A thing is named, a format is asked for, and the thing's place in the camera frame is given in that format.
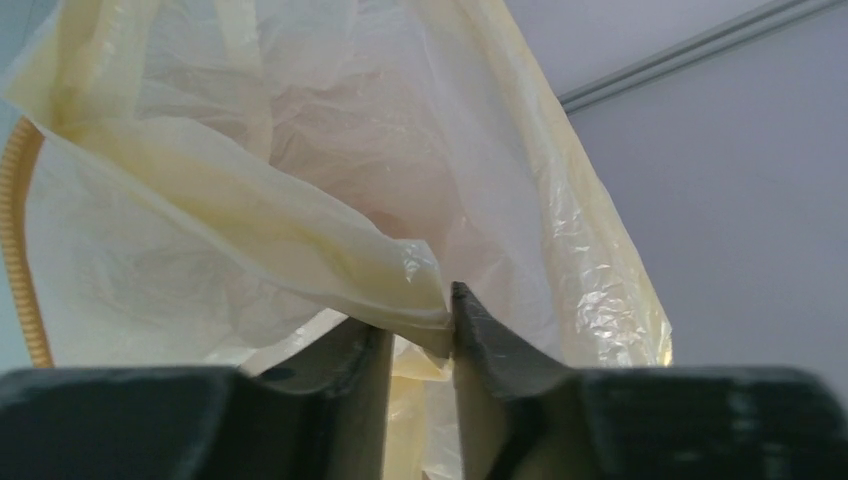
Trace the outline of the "translucent white yellow trash bag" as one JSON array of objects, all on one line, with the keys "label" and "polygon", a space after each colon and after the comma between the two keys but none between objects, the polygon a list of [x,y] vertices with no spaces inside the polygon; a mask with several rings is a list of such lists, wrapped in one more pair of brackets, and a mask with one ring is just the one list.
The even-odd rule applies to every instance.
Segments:
[{"label": "translucent white yellow trash bag", "polygon": [[671,327],[501,1],[64,1],[1,83],[45,141],[27,259],[56,367],[395,335],[383,475],[462,477],[446,299],[579,367]]}]

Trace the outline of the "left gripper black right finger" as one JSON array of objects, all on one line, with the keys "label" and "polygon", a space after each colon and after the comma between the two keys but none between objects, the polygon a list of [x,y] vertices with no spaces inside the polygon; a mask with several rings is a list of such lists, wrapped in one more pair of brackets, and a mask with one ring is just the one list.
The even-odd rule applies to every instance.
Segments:
[{"label": "left gripper black right finger", "polygon": [[843,479],[847,415],[818,377],[763,366],[573,368],[452,286],[468,479]]}]

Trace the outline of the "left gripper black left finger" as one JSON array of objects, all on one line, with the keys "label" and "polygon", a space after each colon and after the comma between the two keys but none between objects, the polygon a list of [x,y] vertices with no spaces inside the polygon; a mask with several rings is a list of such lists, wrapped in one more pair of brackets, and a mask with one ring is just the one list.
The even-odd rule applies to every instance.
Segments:
[{"label": "left gripper black left finger", "polygon": [[5,479],[377,479],[390,333],[348,319],[267,372],[25,369],[1,379]]}]

